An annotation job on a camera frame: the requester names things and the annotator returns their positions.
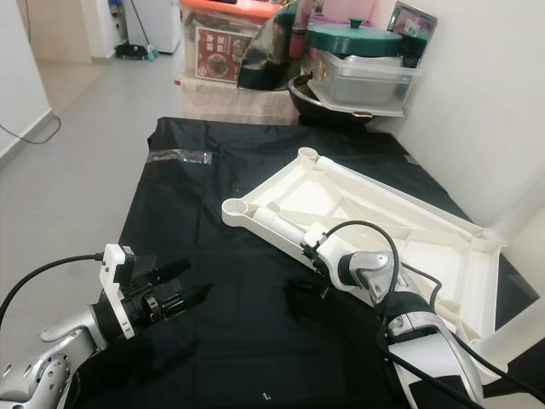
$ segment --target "gray floor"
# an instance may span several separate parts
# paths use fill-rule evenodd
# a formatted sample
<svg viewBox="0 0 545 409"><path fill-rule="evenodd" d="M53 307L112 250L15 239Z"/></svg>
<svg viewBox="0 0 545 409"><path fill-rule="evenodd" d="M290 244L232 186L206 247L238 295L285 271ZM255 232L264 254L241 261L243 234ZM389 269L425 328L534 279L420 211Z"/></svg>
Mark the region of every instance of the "gray floor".
<svg viewBox="0 0 545 409"><path fill-rule="evenodd" d="M183 50L154 62L115 60L61 113L49 143L28 146L0 172L0 300L46 262L118 241L144 166L146 138L180 116L174 77ZM50 270L12 302L0 331L0 367L49 321L95 302L99 266Z"/></svg>

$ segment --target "table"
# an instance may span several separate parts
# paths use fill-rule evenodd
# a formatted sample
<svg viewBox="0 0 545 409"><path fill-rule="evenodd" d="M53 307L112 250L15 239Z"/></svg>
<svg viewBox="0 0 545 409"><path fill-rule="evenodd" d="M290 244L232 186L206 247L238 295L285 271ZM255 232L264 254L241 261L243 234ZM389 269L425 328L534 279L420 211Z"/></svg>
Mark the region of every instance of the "table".
<svg viewBox="0 0 545 409"><path fill-rule="evenodd" d="M198 308L114 343L82 366L74 407L403 407L385 383L370 308L339 291L322 301L286 285L310 280L308 270L224 225L221 202L245 195L304 146L466 217L448 193L386 134L161 118L148 143L119 242L157 265L189 258L183 285L215 287ZM535 298L522 282L502 258L498 326ZM543 378L528 365L541 351L538 344L512 372ZM505 383L486 388L488 395L511 391Z"/></svg>

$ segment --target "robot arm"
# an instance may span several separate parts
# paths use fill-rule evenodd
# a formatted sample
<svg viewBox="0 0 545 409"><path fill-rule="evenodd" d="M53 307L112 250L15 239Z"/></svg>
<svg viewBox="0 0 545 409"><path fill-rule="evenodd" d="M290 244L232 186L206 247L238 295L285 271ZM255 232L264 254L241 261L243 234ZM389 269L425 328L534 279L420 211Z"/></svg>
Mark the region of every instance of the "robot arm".
<svg viewBox="0 0 545 409"><path fill-rule="evenodd" d="M212 285L182 297L162 299L156 289L188 269L187 260L133 278L135 254L128 247L107 245L100 281L106 299L83 308L45 329L14 364L0 372L0 409L55 409L72 375L117 337L137 331L199 305Z"/></svg>
<svg viewBox="0 0 545 409"><path fill-rule="evenodd" d="M318 239L316 246L316 238L315 232L305 234L301 241L303 254L311 259L318 275L329 278L337 289L351 291L359 287L366 292L375 312L387 324L387 351L482 406L484 397L477 368L402 265L394 291L389 291L393 253L350 251L335 236ZM397 363L392 365L410 407L466 407L454 399L446 401L445 395L425 380Z"/></svg>

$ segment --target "pot lid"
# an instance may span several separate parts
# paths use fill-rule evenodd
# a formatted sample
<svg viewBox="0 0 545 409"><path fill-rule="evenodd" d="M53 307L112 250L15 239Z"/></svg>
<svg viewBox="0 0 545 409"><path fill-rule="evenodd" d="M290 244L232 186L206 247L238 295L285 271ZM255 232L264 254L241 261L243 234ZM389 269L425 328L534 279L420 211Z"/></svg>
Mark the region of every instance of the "pot lid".
<svg viewBox="0 0 545 409"><path fill-rule="evenodd" d="M362 20L351 19L350 26L312 25L307 30L307 45L337 55L395 57L402 37L394 32L362 27Z"/></svg>

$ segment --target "broom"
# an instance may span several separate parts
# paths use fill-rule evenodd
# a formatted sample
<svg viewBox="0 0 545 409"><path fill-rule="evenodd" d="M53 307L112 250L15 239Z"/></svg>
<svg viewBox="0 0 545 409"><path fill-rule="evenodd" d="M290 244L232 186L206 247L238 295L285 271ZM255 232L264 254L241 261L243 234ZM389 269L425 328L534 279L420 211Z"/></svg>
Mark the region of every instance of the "broom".
<svg viewBox="0 0 545 409"><path fill-rule="evenodd" d="M159 52L155 47L153 47L150 44L150 40L147 39L146 30L144 30L144 26L142 25L142 20L140 20L140 16L138 15L138 10L136 9L134 0L130 0L130 3L133 5L133 10L135 11L135 14L136 14L136 19L138 19L138 24L140 24L140 28L142 29L142 32L144 33L144 38L146 39L147 60L153 61L157 57L159 57Z"/></svg>

